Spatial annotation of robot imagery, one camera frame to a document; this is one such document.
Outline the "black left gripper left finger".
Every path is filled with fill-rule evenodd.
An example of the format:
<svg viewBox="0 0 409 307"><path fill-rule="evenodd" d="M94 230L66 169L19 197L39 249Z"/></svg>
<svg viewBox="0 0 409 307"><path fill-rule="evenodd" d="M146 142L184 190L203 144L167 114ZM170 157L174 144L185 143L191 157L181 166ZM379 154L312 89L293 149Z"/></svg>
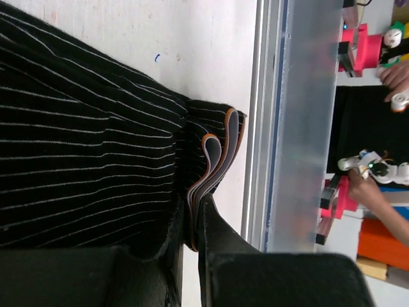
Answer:
<svg viewBox="0 0 409 307"><path fill-rule="evenodd" d="M184 213L178 200L150 257L127 246L1 250L1 306L181 306Z"/></svg>

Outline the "operator forearm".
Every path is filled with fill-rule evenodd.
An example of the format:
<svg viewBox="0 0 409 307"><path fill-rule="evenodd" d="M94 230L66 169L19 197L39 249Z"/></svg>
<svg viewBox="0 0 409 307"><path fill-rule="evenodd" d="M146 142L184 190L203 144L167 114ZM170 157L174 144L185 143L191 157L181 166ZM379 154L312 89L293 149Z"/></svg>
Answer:
<svg viewBox="0 0 409 307"><path fill-rule="evenodd" d="M379 188L372 187L366 207L384 224L395 238L408 246L408 220L402 217L386 200Z"/></svg>

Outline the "operator right hand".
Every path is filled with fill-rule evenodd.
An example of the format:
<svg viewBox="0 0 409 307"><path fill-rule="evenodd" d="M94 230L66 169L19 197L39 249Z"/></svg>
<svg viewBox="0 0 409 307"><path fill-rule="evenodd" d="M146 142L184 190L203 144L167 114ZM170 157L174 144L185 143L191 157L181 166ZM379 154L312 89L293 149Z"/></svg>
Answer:
<svg viewBox="0 0 409 307"><path fill-rule="evenodd" d="M348 196L357 203L371 208L382 198L376 182L371 177L363 179L355 169L351 169L348 171L348 178Z"/></svg>

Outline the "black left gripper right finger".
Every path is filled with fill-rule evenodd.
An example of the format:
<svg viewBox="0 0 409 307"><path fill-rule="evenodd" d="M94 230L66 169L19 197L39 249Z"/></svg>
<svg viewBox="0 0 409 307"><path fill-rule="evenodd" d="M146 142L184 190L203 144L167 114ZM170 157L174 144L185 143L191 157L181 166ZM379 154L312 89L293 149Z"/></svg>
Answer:
<svg viewBox="0 0 409 307"><path fill-rule="evenodd" d="M202 306L375 305L361 271L344 255L262 253L220 216L210 194L198 222Z"/></svg>

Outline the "operator left hand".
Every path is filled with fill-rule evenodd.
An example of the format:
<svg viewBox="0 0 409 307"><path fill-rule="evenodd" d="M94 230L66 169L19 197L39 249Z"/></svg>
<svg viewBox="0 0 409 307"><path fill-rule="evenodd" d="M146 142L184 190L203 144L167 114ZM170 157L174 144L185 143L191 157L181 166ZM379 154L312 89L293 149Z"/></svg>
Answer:
<svg viewBox="0 0 409 307"><path fill-rule="evenodd" d="M390 67L381 67L376 71L376 76L382 86L378 86L376 99L390 102L394 95L408 89L408 61L399 61Z"/></svg>

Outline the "black underwear orange trim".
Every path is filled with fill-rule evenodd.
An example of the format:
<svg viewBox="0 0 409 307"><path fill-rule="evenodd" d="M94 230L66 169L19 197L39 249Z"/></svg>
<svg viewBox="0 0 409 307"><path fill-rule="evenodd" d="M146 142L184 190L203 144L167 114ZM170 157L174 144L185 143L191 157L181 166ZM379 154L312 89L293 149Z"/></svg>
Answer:
<svg viewBox="0 0 409 307"><path fill-rule="evenodd" d="M1 3L1 247L162 253L234 161L245 115Z"/></svg>

